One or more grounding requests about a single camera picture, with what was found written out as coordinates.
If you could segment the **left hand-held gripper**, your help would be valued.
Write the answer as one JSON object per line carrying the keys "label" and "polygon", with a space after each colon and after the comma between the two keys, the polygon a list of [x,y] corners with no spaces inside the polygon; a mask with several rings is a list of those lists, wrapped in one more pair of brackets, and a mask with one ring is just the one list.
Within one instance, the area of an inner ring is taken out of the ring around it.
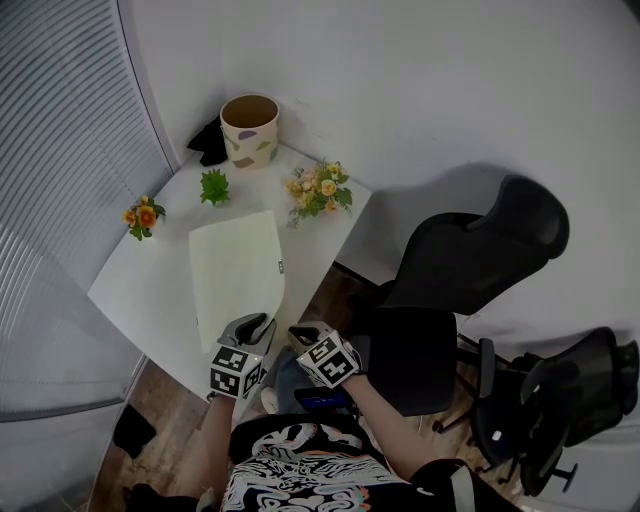
{"label": "left hand-held gripper", "polygon": [[276,332],[276,320],[253,313],[230,322],[214,344],[210,398],[246,399],[266,375],[264,359]]}

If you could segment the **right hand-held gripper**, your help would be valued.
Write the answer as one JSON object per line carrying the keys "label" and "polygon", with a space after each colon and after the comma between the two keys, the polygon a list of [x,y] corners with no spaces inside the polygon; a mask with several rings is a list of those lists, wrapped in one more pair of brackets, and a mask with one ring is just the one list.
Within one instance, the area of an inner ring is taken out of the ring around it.
{"label": "right hand-held gripper", "polygon": [[324,322],[293,325],[288,337],[298,364],[316,385],[335,388],[361,372],[358,352]]}

